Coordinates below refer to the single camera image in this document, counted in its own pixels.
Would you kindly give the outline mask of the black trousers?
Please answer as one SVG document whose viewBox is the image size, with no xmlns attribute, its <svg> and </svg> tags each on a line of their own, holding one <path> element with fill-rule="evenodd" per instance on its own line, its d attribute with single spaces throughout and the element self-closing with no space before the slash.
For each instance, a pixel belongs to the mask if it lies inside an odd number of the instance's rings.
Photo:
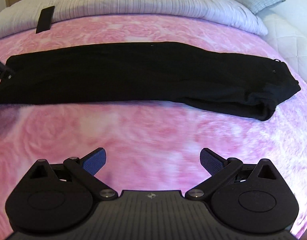
<svg viewBox="0 0 307 240">
<path fill-rule="evenodd" d="M 14 55 L 0 105 L 171 101 L 266 121 L 300 91 L 286 63 L 178 42 L 75 46 Z"/>
</svg>

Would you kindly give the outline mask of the pink floral blanket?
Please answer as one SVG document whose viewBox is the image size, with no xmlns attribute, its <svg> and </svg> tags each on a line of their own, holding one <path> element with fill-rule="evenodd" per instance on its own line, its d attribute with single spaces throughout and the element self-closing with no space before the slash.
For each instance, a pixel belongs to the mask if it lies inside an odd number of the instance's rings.
<svg viewBox="0 0 307 240">
<path fill-rule="evenodd" d="M 83 44 L 177 41 L 209 51 L 280 59 L 260 37 L 212 22 L 163 15 L 107 15 L 58 22 L 0 40 L 10 56 Z M 5 202 L 37 159 L 61 163 L 98 147 L 107 153 L 97 177 L 122 190 L 181 190 L 204 181 L 207 147 L 245 163 L 270 159 L 299 203 L 292 233 L 307 229 L 307 84 L 266 122 L 170 102 L 0 107 L 0 239 L 12 230 Z"/>
</svg>

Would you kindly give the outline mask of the white striped quilt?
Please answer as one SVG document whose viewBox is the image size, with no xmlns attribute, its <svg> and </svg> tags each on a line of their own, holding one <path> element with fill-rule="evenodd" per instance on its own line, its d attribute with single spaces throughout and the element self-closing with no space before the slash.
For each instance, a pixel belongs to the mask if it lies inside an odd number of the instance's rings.
<svg viewBox="0 0 307 240">
<path fill-rule="evenodd" d="M 260 17 L 235 0 L 21 0 L 0 12 L 0 38 L 35 29 L 44 8 L 52 22 L 111 14 L 161 14 L 203 19 L 265 36 Z"/>
</svg>

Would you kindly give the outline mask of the black rectangular object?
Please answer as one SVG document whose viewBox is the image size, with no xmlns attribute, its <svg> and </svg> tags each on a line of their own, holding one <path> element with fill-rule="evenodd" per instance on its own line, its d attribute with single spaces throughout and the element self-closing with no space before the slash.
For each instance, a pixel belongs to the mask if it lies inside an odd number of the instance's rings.
<svg viewBox="0 0 307 240">
<path fill-rule="evenodd" d="M 41 10 L 36 28 L 37 34 L 47 31 L 51 28 L 54 10 L 55 10 L 54 5 Z"/>
</svg>

